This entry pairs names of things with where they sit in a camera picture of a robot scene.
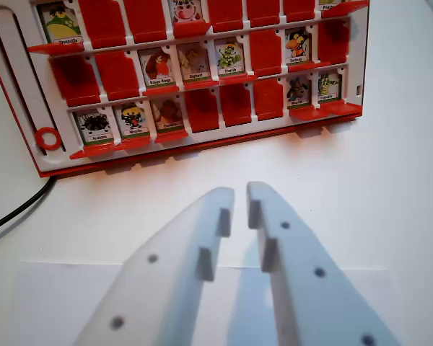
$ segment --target red flip-up tile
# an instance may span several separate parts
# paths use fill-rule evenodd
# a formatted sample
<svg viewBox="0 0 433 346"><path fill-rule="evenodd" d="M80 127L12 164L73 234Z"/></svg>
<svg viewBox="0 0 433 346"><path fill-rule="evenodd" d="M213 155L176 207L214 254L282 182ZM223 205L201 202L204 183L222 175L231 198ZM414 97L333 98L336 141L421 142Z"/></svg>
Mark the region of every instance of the red flip-up tile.
<svg viewBox="0 0 433 346"><path fill-rule="evenodd" d="M84 56L62 56L50 59L51 69L61 96L69 107L100 101L100 90L93 67Z"/></svg>
<svg viewBox="0 0 433 346"><path fill-rule="evenodd" d="M219 88L219 96L226 126L252 122L250 92L244 87L244 84L221 86Z"/></svg>
<svg viewBox="0 0 433 346"><path fill-rule="evenodd" d="M247 14L252 27L279 24L280 10L279 0L247 0Z"/></svg>
<svg viewBox="0 0 433 346"><path fill-rule="evenodd" d="M161 1L123 0L128 23L136 43L167 39Z"/></svg>
<svg viewBox="0 0 433 346"><path fill-rule="evenodd" d="M258 120L274 119L284 114L284 90L276 79L254 82L253 96Z"/></svg>
<svg viewBox="0 0 433 346"><path fill-rule="evenodd" d="M319 23L318 58L322 62L345 63L349 46L349 28L343 19Z"/></svg>
<svg viewBox="0 0 433 346"><path fill-rule="evenodd" d="M173 24L173 35L175 38L202 36L209 31L211 24L203 19L191 22L176 22Z"/></svg>
<svg viewBox="0 0 433 346"><path fill-rule="evenodd" d="M281 73L281 38L275 30L250 33L250 56L252 68L257 76Z"/></svg>
<svg viewBox="0 0 433 346"><path fill-rule="evenodd" d="M166 133L158 133L156 138L156 143L165 143L170 141L179 141L188 137L188 133L185 129L178 131L170 131Z"/></svg>
<svg viewBox="0 0 433 346"><path fill-rule="evenodd" d="M210 90L186 92L185 102L189 123L194 133L219 128L217 98Z"/></svg>
<svg viewBox="0 0 433 346"><path fill-rule="evenodd" d="M362 106L355 105L354 103L345 103L344 100L324 102L321 104L320 109L327 112L328 115L351 115L362 113Z"/></svg>
<svg viewBox="0 0 433 346"><path fill-rule="evenodd" d="M242 0L231 0L228 6L222 6L221 0L207 0L210 22L214 32L240 30L242 23Z"/></svg>
<svg viewBox="0 0 433 346"><path fill-rule="evenodd" d="M144 96L156 96L156 95L164 95L164 94L170 94L173 92L179 92L180 88L178 88L176 85L170 85L170 86L163 86L163 87L155 87L155 88L149 88L145 92L143 92Z"/></svg>
<svg viewBox="0 0 433 346"><path fill-rule="evenodd" d="M284 0L284 13L288 22L315 18L315 0Z"/></svg>
<svg viewBox="0 0 433 346"><path fill-rule="evenodd" d="M123 51L96 54L95 59L110 101L139 96L134 63Z"/></svg>
<svg viewBox="0 0 433 346"><path fill-rule="evenodd" d="M312 69L318 68L318 67L329 66L330 64L331 63L329 63L329 62L315 63L313 61L311 61L309 63L299 63L297 65L290 65L289 66L289 72L312 70Z"/></svg>
<svg viewBox="0 0 433 346"><path fill-rule="evenodd" d="M257 79L256 74L248 75L247 73L238 74L236 76L220 76L219 77L219 83L221 85L228 85L228 84L241 84L241 83L248 83L249 81L255 81Z"/></svg>
<svg viewBox="0 0 433 346"><path fill-rule="evenodd" d="M196 89L203 89L203 88L210 88L218 85L218 81L214 81L212 79L208 81L189 81L184 83L185 90L196 90Z"/></svg>
<svg viewBox="0 0 433 346"><path fill-rule="evenodd" d="M73 42L64 45L61 42L48 43L46 45L34 45L27 49L31 53L47 54L49 56L61 56L63 54L78 53L84 51L82 42Z"/></svg>
<svg viewBox="0 0 433 346"><path fill-rule="evenodd" d="M115 144L113 142L96 144L93 146L84 146L83 150L78 151L75 154L72 154L70 158L72 160L75 160L75 159L81 159L83 157L98 156L98 155L110 153L111 151L114 150L115 150Z"/></svg>
<svg viewBox="0 0 433 346"><path fill-rule="evenodd" d="M135 148L141 148L151 143L150 136L142 136L138 138L123 139L120 144L115 146L115 150L129 150Z"/></svg>
<svg viewBox="0 0 433 346"><path fill-rule="evenodd" d="M368 6L369 0L342 2L341 4L338 4L331 9L323 11L322 15L323 18L344 17L354 11L357 11L358 9L363 9Z"/></svg>
<svg viewBox="0 0 433 346"><path fill-rule="evenodd" d="M311 121L327 117L328 113L321 109L316 109L315 106L309 105L294 110L290 110L290 116L303 121Z"/></svg>
<svg viewBox="0 0 433 346"><path fill-rule="evenodd" d="M79 0L93 48L125 45L121 7L116 0Z"/></svg>

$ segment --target cartoon cow picture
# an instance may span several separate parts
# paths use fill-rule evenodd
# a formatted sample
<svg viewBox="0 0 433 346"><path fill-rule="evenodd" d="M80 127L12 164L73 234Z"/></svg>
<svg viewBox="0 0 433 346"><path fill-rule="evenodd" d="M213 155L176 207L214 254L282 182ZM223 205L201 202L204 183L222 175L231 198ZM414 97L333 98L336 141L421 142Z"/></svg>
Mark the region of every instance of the cartoon cow picture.
<svg viewBox="0 0 433 346"><path fill-rule="evenodd" d="M300 78L292 79L289 81L290 90L287 92L287 99L290 102L296 101L297 99L302 99L306 95L308 86L300 81Z"/></svg>
<svg viewBox="0 0 433 346"><path fill-rule="evenodd" d="M189 22L202 19L201 4L198 0L172 0L173 22Z"/></svg>

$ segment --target cartoon frog picture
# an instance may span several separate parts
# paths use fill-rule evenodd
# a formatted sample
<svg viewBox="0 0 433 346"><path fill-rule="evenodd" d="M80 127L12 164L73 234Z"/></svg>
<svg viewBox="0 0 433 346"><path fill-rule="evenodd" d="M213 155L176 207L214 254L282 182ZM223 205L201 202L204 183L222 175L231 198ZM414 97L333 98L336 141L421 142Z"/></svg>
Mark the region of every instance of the cartoon frog picture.
<svg viewBox="0 0 433 346"><path fill-rule="evenodd" d="M329 89L331 85L338 84L337 81L331 81L328 74L323 74L319 78L318 91L320 96L327 96L330 94Z"/></svg>
<svg viewBox="0 0 433 346"><path fill-rule="evenodd" d="M227 68L233 66L238 61L242 60L240 54L235 52L236 46L232 43L226 46L224 51L219 50L221 58L218 60L218 66L220 68Z"/></svg>
<svg viewBox="0 0 433 346"><path fill-rule="evenodd" d="M49 11L49 15L52 17L52 19L49 22L46 22L45 25L53 39L81 35L79 25L68 17L66 8L64 8L64 6L59 5L53 7Z"/></svg>

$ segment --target slot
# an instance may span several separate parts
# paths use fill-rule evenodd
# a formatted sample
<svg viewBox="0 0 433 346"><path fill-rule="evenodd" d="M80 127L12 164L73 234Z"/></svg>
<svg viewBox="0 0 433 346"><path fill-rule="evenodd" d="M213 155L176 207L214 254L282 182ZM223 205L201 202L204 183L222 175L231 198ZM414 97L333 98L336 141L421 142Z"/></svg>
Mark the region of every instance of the slot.
<svg viewBox="0 0 433 346"><path fill-rule="evenodd" d="M16 80L16 76L14 75L13 68L12 68L11 63L9 62L8 55L6 54L5 47L4 47L3 41L1 39L1 36L0 36L0 51L1 51L1 54L3 55L3 57L4 57L4 62L6 64L6 68L8 69L8 73L9 73L9 75L12 78L14 89L15 89L18 97L19 97L19 100L21 101L22 108L25 111L25 115L26 115L27 121L29 122L29 124L30 124L30 126L32 128L32 132L35 135L35 133L37 132L37 128L35 127L35 124L34 124L34 121L32 120L32 117L30 116L30 111L29 111L29 108L27 107L26 101L24 100L24 96L22 96L21 88L19 87L19 84L18 84L18 82ZM45 156L47 155L45 149L43 149L43 148L41 148L39 146L37 146L37 148L42 153L42 155L45 155Z"/></svg>
<svg viewBox="0 0 433 346"><path fill-rule="evenodd" d="M14 13L13 13L13 20L14 20L14 23L16 24L16 28L17 28L17 31L19 33L19 38L21 39L22 45L24 47L26 47L21 27L19 25L19 22L17 21L16 14L14 14ZM25 52L26 52L26 56L27 56L27 59L28 59L29 64L30 64L30 68L32 69L32 73L34 74L35 81L37 82L38 90L40 92L40 95L42 95L43 103L45 104L45 108L48 111L48 115L50 116L51 123L53 124L54 129L58 131L58 127L56 126L55 120L53 118L53 114L51 113L50 106L48 105L48 101L46 100L45 94L43 93L42 85L40 84L40 81L38 79L37 72L35 72L35 67L34 67L34 64L32 63L32 59L30 57L29 51L27 49L25 49ZM66 151L66 148L64 147L64 142L61 142L61 149L63 149L63 151Z"/></svg>

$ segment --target red ring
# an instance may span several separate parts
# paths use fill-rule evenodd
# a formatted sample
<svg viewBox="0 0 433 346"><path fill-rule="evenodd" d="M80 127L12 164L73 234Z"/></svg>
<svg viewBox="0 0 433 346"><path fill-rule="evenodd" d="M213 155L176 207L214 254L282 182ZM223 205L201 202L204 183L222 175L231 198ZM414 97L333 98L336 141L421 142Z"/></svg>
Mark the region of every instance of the red ring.
<svg viewBox="0 0 433 346"><path fill-rule="evenodd" d="M52 135L54 135L56 137L56 143L54 143L51 146L45 143L45 139L43 139L43 135L45 133L51 133ZM35 140L37 141L37 145L45 150L56 150L63 143L63 141L61 140L61 136L59 135L59 132L54 128L41 128L35 133Z"/></svg>

